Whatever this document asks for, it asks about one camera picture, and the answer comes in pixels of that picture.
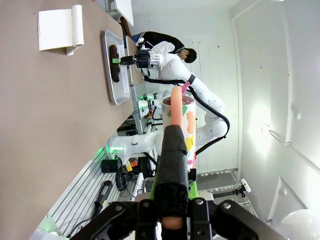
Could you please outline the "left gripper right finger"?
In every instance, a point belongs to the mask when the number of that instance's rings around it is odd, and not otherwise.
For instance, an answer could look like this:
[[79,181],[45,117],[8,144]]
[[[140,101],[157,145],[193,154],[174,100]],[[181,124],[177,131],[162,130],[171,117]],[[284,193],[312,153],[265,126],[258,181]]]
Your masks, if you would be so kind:
[[188,171],[190,238],[211,240],[213,233],[227,240],[281,240],[282,235],[233,200],[220,204],[200,197],[197,171]]

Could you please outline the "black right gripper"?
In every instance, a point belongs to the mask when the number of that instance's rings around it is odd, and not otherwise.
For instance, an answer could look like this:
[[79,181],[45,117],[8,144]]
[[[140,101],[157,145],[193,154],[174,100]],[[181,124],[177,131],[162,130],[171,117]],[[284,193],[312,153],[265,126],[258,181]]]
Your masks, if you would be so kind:
[[133,56],[124,56],[113,58],[112,63],[120,63],[122,66],[131,66],[135,64],[137,68],[147,69],[150,63],[150,54],[146,49],[138,49]]

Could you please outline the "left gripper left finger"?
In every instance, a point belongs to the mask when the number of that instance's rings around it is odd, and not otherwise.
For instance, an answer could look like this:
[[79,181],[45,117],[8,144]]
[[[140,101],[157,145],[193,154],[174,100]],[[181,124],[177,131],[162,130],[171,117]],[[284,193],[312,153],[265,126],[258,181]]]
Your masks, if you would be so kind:
[[155,240],[157,221],[155,202],[150,198],[114,201],[71,239],[123,240],[134,232],[136,240]]

